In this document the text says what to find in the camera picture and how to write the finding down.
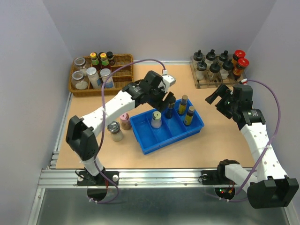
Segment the amber oil bottle black cap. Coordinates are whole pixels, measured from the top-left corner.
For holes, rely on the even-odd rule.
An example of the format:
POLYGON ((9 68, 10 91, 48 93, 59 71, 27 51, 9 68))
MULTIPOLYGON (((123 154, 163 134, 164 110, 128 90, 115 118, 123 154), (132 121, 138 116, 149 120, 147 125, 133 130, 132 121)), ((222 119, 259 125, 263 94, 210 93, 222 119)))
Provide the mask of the amber oil bottle black cap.
POLYGON ((165 112, 165 117, 170 119, 173 116, 173 108, 175 106, 176 98, 173 96, 168 103, 167 110, 165 112))

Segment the green lid spice jar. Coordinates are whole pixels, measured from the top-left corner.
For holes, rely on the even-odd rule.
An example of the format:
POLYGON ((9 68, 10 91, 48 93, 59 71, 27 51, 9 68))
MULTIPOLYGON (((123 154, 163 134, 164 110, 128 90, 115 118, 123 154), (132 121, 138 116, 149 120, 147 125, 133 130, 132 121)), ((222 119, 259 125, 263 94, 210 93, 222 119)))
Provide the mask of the green lid spice jar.
POLYGON ((151 116, 151 126, 155 129, 159 129, 162 125, 162 115, 159 111, 154 111, 151 116))

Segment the yellow label bottle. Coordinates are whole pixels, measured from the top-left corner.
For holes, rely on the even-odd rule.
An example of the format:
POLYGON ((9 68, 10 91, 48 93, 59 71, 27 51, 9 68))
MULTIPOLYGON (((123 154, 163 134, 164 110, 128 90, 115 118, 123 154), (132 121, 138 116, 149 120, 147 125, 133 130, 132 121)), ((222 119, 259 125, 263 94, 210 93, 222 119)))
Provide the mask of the yellow label bottle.
POLYGON ((187 95, 183 95, 178 107, 178 114, 179 115, 183 115, 186 107, 187 107, 187 102, 188 102, 188 96, 187 95))
POLYGON ((183 123, 184 123, 186 126, 191 125, 192 120, 193 120, 194 113, 195 113, 195 108, 194 108, 194 106, 190 106, 190 107, 188 108, 188 111, 187 111, 186 116, 185 116, 184 121, 183 121, 183 123))

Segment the pink lid spice jar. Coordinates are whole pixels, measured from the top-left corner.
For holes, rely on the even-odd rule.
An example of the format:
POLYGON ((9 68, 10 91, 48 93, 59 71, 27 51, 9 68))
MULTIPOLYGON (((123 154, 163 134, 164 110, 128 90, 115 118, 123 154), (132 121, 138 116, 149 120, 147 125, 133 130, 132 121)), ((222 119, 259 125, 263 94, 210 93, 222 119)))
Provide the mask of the pink lid spice jar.
POLYGON ((124 130, 130 130, 131 129, 131 122, 130 122, 130 116, 126 112, 120 116, 120 125, 121 128, 124 130))

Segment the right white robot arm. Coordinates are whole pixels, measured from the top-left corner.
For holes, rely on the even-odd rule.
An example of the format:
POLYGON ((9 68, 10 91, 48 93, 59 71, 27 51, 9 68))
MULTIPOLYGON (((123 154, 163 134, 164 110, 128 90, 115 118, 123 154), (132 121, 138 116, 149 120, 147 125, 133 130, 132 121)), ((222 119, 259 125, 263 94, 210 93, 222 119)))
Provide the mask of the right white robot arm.
POLYGON ((255 161, 248 172, 235 160, 223 160, 206 183, 233 181, 240 191, 246 192, 255 209, 286 207, 298 191, 299 184, 296 178, 289 178, 280 165, 271 145, 273 139, 267 134, 263 113, 253 108, 252 96, 253 89, 249 85, 236 84, 231 90, 222 84, 205 99, 212 104, 217 97, 221 98, 216 109, 237 123, 255 161))

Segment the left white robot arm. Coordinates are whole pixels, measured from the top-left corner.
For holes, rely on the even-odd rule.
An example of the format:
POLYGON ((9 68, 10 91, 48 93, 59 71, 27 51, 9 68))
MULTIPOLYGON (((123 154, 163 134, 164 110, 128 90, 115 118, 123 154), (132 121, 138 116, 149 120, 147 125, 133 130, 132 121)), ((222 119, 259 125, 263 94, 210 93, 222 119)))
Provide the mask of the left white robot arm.
POLYGON ((162 112, 174 96, 168 89, 175 83, 173 76, 159 75, 151 70, 143 79, 123 87, 102 107, 81 118, 73 116, 69 120, 66 142, 81 159, 93 184, 104 181, 104 167, 97 157, 99 145, 96 137, 122 114, 140 105, 149 104, 162 112))

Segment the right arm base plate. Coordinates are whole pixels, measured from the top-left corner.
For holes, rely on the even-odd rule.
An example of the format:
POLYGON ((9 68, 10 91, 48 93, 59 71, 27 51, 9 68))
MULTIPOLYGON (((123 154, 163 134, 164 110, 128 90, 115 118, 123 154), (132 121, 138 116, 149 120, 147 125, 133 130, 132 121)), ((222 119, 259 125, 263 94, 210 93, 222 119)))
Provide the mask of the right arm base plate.
POLYGON ((223 173, 220 173, 217 169, 213 170, 201 170, 201 175, 198 181, 203 185, 229 185, 233 184, 233 181, 226 178, 223 173))

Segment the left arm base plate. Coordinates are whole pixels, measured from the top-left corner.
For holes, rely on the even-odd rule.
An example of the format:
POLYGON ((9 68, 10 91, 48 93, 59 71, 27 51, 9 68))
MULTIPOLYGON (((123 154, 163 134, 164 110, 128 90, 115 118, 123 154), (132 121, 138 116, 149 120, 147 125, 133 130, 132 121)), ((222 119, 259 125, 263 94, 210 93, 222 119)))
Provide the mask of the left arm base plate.
MULTIPOLYGON (((112 180, 114 183, 119 183, 119 172, 118 171, 103 171, 104 175, 112 180)), ((77 185, 78 186, 108 186, 109 181, 104 178, 101 174, 92 176, 86 170, 76 170, 77 185)))

